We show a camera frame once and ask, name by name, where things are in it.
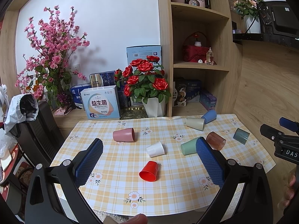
green cup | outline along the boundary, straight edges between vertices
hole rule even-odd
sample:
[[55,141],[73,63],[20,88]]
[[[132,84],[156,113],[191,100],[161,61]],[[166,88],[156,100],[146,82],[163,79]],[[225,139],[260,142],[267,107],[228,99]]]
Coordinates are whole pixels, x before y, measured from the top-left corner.
[[196,141],[199,137],[194,138],[190,141],[187,141],[181,145],[181,150],[183,155],[189,155],[192,153],[196,153]]

screw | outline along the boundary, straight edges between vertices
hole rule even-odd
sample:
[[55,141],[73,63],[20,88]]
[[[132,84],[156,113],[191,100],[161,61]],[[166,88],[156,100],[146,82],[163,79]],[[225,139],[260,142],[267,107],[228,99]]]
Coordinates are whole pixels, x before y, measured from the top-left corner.
[[257,169],[262,169],[263,168],[263,166],[260,163],[257,163],[256,167],[257,167]]
[[236,161],[234,159],[227,160],[227,163],[231,166],[234,166],[236,164]]
[[36,166],[36,169],[41,169],[42,168],[42,164],[39,163],[37,166]]
[[71,164],[71,160],[67,159],[67,160],[64,160],[63,163],[62,163],[64,166],[68,166]]

human hand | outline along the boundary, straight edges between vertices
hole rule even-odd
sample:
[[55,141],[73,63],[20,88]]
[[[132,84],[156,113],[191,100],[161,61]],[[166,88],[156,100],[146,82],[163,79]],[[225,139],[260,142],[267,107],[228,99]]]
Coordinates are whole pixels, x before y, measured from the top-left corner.
[[294,168],[288,176],[288,183],[289,185],[285,185],[284,186],[284,190],[283,190],[283,197],[281,199],[281,201],[278,203],[277,207],[280,210],[284,210],[291,202],[291,200],[293,199],[294,195],[295,195],[295,189],[293,189],[293,186],[296,182],[296,168]]
[[147,216],[138,214],[122,224],[147,224]]

wooden shelf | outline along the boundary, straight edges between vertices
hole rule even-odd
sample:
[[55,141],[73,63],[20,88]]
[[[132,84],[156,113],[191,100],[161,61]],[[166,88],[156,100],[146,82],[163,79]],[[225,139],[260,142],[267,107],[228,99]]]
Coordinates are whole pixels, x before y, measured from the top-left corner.
[[196,62],[175,62],[173,64],[174,68],[197,68],[197,69],[208,69],[208,70],[217,70],[217,71],[229,71],[228,68],[219,65],[207,65],[205,63],[196,63]]
[[172,116],[203,115],[207,110],[200,102],[187,103],[186,107],[173,107]]
[[211,9],[176,2],[171,3],[171,12],[173,18],[188,21],[192,20],[206,24],[229,19],[229,17],[224,14]]

red basket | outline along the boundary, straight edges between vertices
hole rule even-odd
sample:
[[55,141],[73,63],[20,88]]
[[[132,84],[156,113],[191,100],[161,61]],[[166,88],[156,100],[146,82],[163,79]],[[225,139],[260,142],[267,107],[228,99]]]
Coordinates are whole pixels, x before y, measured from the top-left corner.
[[[197,33],[202,34],[206,38],[209,47],[185,45],[186,41]],[[203,62],[205,62],[207,59],[207,52],[209,51],[209,49],[210,49],[210,42],[207,36],[202,32],[199,31],[195,32],[189,35],[183,43],[183,60],[188,62],[198,62],[198,60],[202,60]]]

